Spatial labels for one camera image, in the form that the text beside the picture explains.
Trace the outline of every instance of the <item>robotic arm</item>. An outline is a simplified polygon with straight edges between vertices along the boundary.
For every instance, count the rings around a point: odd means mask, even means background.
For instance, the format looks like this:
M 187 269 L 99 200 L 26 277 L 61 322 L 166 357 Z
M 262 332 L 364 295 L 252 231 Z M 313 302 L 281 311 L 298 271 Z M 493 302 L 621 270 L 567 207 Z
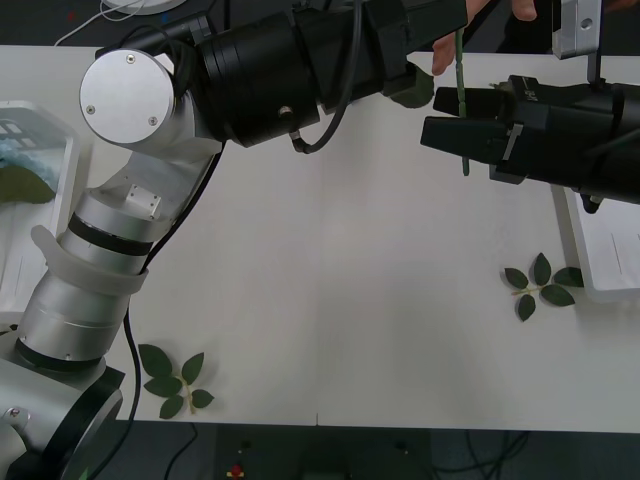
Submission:
M 372 0 L 351 99 L 415 82 L 407 54 L 466 23 L 464 0 L 405 9 Z M 203 14 L 97 53 L 80 89 L 91 129 L 133 153 L 87 189 L 68 229 L 32 232 L 49 267 L 17 332 L 0 337 L 0 479 L 77 480 L 123 375 L 107 353 L 154 243 L 174 225 L 223 143 L 251 146 L 319 121 L 343 84 L 354 12 L 309 8 L 216 35 Z
M 560 56 L 596 52 L 590 84 L 560 89 L 511 77 L 499 90 L 470 90 L 471 118 L 427 118 L 422 143 L 488 163 L 498 180 L 573 187 L 587 206 L 603 197 L 640 203 L 640 92 L 599 79 L 599 35 L 585 35 L 584 3 L 563 0 L 556 47 Z M 362 16 L 351 100 L 412 86 L 406 56 L 467 20 L 464 0 L 409 8 L 370 0 Z M 599 28 L 600 16 L 588 18 Z M 353 23 L 352 9 L 296 8 L 293 22 L 278 14 L 216 34 L 198 14 L 98 51 L 80 90 L 83 115 L 98 136 L 133 153 L 84 192 L 59 239 L 33 232 L 49 271 L 18 331 L 0 337 L 0 479 L 80 477 L 94 435 L 122 403 L 123 375 L 103 357 L 152 246 L 224 142 L 249 147 L 285 134 L 295 142 L 319 120 L 317 104 L 339 106 Z M 441 88 L 434 106 L 454 113 L 457 97 Z

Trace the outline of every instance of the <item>leafy twig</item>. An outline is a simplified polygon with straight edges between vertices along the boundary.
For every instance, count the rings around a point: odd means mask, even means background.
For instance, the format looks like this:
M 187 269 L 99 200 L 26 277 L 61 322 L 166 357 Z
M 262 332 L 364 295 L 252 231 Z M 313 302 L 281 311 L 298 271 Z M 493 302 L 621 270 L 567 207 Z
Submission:
M 202 371 L 204 353 L 191 357 L 182 366 L 180 373 L 174 374 L 171 360 L 162 349 L 144 344 L 139 345 L 138 350 L 145 372 L 153 377 L 144 388 L 153 395 L 167 399 L 160 408 L 160 418 L 168 420 L 175 417 L 182 409 L 185 399 L 192 415 L 196 413 L 196 409 L 205 408 L 214 400 L 213 395 L 206 390 L 191 389 Z M 183 389 L 185 397 L 180 395 Z
M 462 38 L 464 28 L 456 31 L 456 87 L 458 90 L 458 116 L 465 118 L 467 116 L 467 102 L 464 94 L 464 71 L 462 69 Z M 469 176 L 469 159 L 462 157 L 462 173 L 465 177 Z
M 523 322 L 528 320 L 536 310 L 536 301 L 531 296 L 532 293 L 540 292 L 540 296 L 552 305 L 558 307 L 567 307 L 573 305 L 575 300 L 571 293 L 565 287 L 584 287 L 582 272 L 579 268 L 566 267 L 553 276 L 554 284 L 549 284 L 551 280 L 551 265 L 549 260 L 540 253 L 533 264 L 533 277 L 537 287 L 529 288 L 529 279 L 517 268 L 505 268 L 505 277 L 507 281 L 518 290 L 512 292 L 511 295 L 520 297 L 518 301 L 517 312 L 520 320 Z

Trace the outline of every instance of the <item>black cylindrical joint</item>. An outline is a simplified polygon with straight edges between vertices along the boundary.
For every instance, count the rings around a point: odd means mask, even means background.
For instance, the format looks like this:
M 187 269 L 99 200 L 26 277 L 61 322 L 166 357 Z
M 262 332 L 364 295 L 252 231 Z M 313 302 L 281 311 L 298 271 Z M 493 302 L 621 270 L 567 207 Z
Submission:
M 319 121 L 315 89 L 284 13 L 203 42 L 207 96 L 224 135 L 249 147 Z

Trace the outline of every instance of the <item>white plastic basket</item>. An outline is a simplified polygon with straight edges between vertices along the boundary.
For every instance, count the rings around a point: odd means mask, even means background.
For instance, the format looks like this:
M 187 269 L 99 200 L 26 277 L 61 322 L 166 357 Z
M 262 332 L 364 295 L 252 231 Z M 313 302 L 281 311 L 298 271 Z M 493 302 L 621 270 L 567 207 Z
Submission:
M 0 102 L 0 141 L 10 141 L 28 155 L 59 165 L 55 198 L 44 205 L 0 205 L 0 325 L 18 323 L 33 289 L 46 271 L 31 228 L 44 225 L 55 236 L 67 226 L 78 164 L 76 132 L 30 102 Z

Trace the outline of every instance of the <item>table surface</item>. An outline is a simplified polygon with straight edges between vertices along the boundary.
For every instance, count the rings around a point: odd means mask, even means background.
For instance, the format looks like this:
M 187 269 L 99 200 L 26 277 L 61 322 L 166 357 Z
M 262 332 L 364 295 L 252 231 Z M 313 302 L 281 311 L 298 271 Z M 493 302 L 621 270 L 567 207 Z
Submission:
M 128 155 L 78 110 L 92 52 L 0 48 L 11 66 L 0 99 L 37 102 L 76 128 L 78 183 L 95 186 Z M 431 57 L 411 59 L 426 68 Z M 465 57 L 474 87 L 510 73 L 568 85 L 585 71 L 584 59 Z M 640 64 L 605 58 L 604 72 L 633 82 Z M 453 84 L 453 69 L 437 79 Z M 137 342 L 177 363 L 206 354 L 197 386 L 216 400 L 177 420 L 640 432 L 640 305 L 577 293 L 575 307 L 538 302 L 521 323 L 500 271 L 526 270 L 541 251 L 556 269 L 577 264 L 564 194 L 492 182 L 477 164 L 464 178 L 458 158 L 419 145 L 430 114 L 375 95 L 317 155 L 288 138 L 228 145 L 132 300 Z M 107 360 L 127 373 L 124 418 L 133 375 L 122 335 Z M 137 418 L 157 419 L 161 402 L 143 391 Z

